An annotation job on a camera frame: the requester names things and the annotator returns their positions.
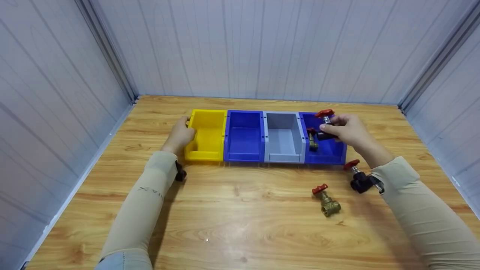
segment left hand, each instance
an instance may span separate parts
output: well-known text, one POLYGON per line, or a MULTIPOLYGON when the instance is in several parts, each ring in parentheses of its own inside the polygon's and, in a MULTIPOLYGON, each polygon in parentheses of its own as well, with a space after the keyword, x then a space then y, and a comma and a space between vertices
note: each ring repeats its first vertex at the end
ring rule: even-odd
POLYGON ((182 116, 177 121, 160 151, 177 154, 187 146, 187 144, 193 141, 193 138, 195 138, 195 130, 187 127, 186 124, 188 120, 190 120, 190 117, 182 116))

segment valve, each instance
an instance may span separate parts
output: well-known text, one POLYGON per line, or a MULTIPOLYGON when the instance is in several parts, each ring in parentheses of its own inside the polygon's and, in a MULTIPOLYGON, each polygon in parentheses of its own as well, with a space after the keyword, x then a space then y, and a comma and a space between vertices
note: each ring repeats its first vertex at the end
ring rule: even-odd
MULTIPOLYGON (((318 113, 315 114, 315 117, 321 118, 323 120, 324 124, 326 124, 326 125, 333 125, 332 122, 330 122, 330 117, 332 117, 332 115, 334 113, 335 112, 332 109, 321 110, 321 111, 319 111, 318 113)), ((322 131, 319 131, 317 133, 317 139, 319 141, 334 139, 334 138, 338 138, 338 137, 333 135, 333 134, 325 133, 325 132, 322 132, 322 131)))
POLYGON ((187 172, 183 169, 183 166, 178 161, 175 161, 175 167, 177 169, 175 181, 183 182, 183 180, 185 180, 187 177, 187 172))
POLYGON ((350 187, 360 194, 369 190, 372 186, 375 186, 380 194, 385 192, 383 182, 371 174, 366 175, 360 171, 356 167, 359 163, 360 160, 352 160, 343 166, 346 171, 352 170, 353 180, 350 181, 350 187))
POLYGON ((312 193, 315 197, 320 199, 320 202, 322 203, 322 213, 326 217, 329 217, 332 214, 340 212, 342 207, 339 202, 332 200, 332 198, 327 195, 327 192, 325 191, 327 188, 327 184, 319 185, 312 189, 312 193))
POLYGON ((316 152, 318 150, 318 144, 315 142, 315 138, 313 136, 317 134, 317 131, 314 128, 309 127, 307 128, 307 133, 308 133, 310 151, 316 152))

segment white wall panel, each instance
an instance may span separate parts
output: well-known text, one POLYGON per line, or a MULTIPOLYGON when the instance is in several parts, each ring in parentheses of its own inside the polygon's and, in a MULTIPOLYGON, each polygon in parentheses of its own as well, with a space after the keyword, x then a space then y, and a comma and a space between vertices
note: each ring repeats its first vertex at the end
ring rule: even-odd
POLYGON ((407 118, 480 217, 480 27, 415 102, 407 118))
POLYGON ((95 0, 140 94, 396 104, 474 0, 95 0))
POLYGON ((129 106, 74 1, 0 0, 0 269, 19 269, 129 106))

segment plastic bin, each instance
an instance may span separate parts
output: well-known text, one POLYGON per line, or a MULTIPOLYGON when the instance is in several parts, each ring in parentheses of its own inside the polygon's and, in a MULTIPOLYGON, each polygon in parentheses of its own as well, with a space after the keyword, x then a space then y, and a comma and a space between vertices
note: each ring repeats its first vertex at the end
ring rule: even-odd
POLYGON ((305 135, 298 112, 264 111, 265 162, 303 163, 305 135))
POLYGON ((227 110, 193 110, 188 127, 197 132, 185 147, 186 160, 223 161, 227 110))
POLYGON ((263 162, 265 138, 263 112, 229 110, 225 130, 224 161, 263 162))
POLYGON ((308 140, 307 128, 312 127, 315 130, 323 124, 323 121, 315 117, 315 112, 299 112, 303 135, 305 136, 305 164, 338 164, 344 165, 347 155, 347 145, 342 142, 336 142, 334 139, 318 141, 315 136, 315 142, 318 143, 318 150, 311 151, 308 140))

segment sleeve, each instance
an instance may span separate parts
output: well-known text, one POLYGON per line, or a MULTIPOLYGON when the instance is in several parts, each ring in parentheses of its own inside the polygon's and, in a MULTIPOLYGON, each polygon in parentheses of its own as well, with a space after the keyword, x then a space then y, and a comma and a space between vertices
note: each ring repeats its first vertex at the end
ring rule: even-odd
POLYGON ((101 252, 101 258, 119 251, 140 249, 147 252, 165 193, 172 185, 177 156, 157 151, 125 198, 101 252))
POLYGON ((384 183, 383 199, 430 269, 480 269, 475 235, 403 157, 372 174, 384 183))

